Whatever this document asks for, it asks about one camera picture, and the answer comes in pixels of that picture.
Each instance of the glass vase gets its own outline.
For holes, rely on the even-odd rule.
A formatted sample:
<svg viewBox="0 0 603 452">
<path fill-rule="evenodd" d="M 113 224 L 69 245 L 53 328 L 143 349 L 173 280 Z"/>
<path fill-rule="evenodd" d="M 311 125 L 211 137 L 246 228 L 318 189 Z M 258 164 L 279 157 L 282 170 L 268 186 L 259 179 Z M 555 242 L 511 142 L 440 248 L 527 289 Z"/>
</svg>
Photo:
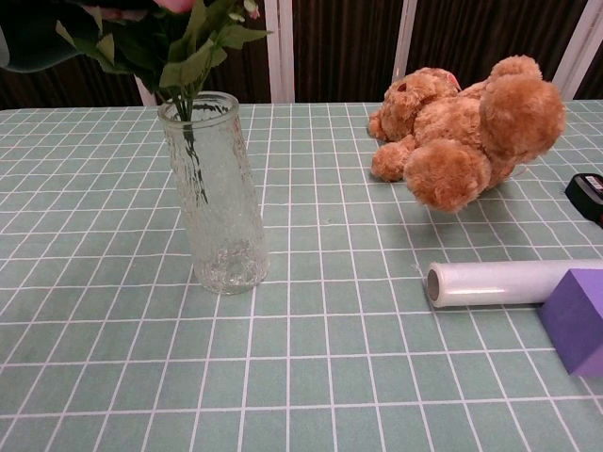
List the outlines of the glass vase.
<svg viewBox="0 0 603 452">
<path fill-rule="evenodd" d="M 204 91 L 191 121 L 180 121 L 173 102 L 158 113 L 198 282 L 221 294 L 251 289 L 266 277 L 269 257 L 238 101 Z"/>
</svg>

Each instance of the cardboard tube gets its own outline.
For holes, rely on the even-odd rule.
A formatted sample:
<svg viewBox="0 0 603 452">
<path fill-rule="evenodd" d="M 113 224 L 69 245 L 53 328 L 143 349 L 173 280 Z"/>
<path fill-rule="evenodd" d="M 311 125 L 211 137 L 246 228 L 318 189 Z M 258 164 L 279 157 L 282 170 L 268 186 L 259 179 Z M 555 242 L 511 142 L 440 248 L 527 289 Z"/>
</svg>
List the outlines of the cardboard tube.
<svg viewBox="0 0 603 452">
<path fill-rule="evenodd" d="M 603 259 L 431 263 L 427 295 L 436 308 L 542 303 L 570 268 L 603 268 Z"/>
</svg>

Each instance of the white post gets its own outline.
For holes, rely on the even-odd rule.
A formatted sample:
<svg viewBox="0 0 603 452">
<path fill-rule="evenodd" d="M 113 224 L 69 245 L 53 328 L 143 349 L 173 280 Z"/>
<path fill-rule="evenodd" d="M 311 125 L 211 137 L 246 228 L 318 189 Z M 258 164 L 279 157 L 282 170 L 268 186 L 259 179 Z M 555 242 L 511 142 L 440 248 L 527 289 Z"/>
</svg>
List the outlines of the white post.
<svg viewBox="0 0 603 452">
<path fill-rule="evenodd" d="M 279 22 L 281 38 L 281 80 L 283 102 L 295 103 L 295 59 L 293 50 L 293 3 L 279 0 Z"/>
<path fill-rule="evenodd" d="M 603 41 L 603 0 L 588 0 L 553 77 L 565 101 L 574 99 Z"/>
<path fill-rule="evenodd" d="M 138 77 L 134 77 L 134 79 L 136 80 L 137 87 L 139 87 L 140 99 L 142 99 L 142 104 L 144 106 L 157 105 L 157 100 L 155 99 L 154 95 L 144 87 L 140 79 Z"/>
<path fill-rule="evenodd" d="M 265 0 L 266 29 L 272 33 L 267 37 L 268 67 L 270 77 L 270 99 L 273 103 L 283 101 L 283 80 L 281 78 L 281 26 L 279 24 L 278 0 Z"/>
<path fill-rule="evenodd" d="M 416 0 L 404 0 L 402 14 L 399 20 L 398 45 L 396 46 L 396 59 L 394 60 L 392 82 L 406 74 L 408 52 L 411 48 L 413 26 L 415 25 L 415 13 Z"/>
</svg>

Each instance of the pink flower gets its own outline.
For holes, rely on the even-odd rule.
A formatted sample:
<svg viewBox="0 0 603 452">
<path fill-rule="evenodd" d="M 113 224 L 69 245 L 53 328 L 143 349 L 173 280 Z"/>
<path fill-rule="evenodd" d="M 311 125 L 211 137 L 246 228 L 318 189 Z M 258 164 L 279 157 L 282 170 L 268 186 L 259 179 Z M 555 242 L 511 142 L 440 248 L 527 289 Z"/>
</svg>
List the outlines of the pink flower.
<svg viewBox="0 0 603 452">
<path fill-rule="evenodd" d="M 195 0 L 153 0 L 159 6 L 171 12 L 189 12 L 195 5 Z"/>
<path fill-rule="evenodd" d="M 82 6 L 82 8 L 88 13 L 92 14 L 95 8 Z M 122 11 L 116 8 L 101 8 L 101 17 L 104 21 L 132 21 L 138 22 L 144 19 L 147 15 L 147 11 L 144 9 L 127 9 Z"/>
<path fill-rule="evenodd" d="M 245 0 L 243 7 L 252 19 L 258 19 L 260 17 L 260 7 L 253 0 Z"/>
</svg>

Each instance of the black object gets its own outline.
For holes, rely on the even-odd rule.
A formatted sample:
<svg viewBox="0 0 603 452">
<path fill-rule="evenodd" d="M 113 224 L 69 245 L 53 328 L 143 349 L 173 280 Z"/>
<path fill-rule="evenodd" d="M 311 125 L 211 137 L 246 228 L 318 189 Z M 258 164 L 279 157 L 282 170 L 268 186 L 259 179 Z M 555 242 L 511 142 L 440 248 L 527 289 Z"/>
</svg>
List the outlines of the black object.
<svg viewBox="0 0 603 452">
<path fill-rule="evenodd" d="M 603 228 L 603 176 L 576 174 L 565 189 L 565 195 L 583 217 Z"/>
</svg>

